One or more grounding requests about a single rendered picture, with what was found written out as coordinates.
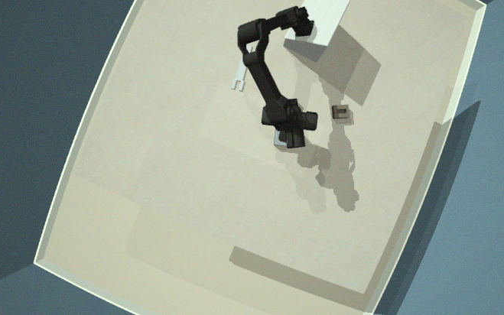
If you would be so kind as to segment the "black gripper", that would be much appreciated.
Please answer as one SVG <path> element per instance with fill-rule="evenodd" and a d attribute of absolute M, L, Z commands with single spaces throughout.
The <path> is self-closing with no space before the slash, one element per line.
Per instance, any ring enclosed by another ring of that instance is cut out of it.
<path fill-rule="evenodd" d="M 318 114 L 316 112 L 302 112 L 302 117 L 299 121 L 300 127 L 303 127 L 303 129 L 305 130 L 314 131 L 315 129 L 317 129 L 317 120 L 318 120 Z M 273 125 L 268 120 L 268 116 L 265 111 L 265 106 L 263 107 L 262 110 L 262 124 Z"/>

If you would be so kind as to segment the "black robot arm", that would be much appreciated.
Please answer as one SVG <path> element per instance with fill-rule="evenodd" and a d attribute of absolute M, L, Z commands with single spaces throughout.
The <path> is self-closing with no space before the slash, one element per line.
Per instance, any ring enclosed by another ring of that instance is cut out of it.
<path fill-rule="evenodd" d="M 297 99 L 285 98 L 265 62 L 265 49 L 268 46 L 270 31 L 281 28 L 293 28 L 296 37 L 311 35 L 314 20 L 308 19 L 306 7 L 286 8 L 273 18 L 259 18 L 238 27 L 238 47 L 242 53 L 242 62 L 249 68 L 264 100 L 268 120 L 280 131 L 278 140 L 287 143 L 287 148 L 305 147 L 304 130 L 300 127 L 302 111 Z M 254 52 L 249 53 L 246 45 L 258 41 Z"/>

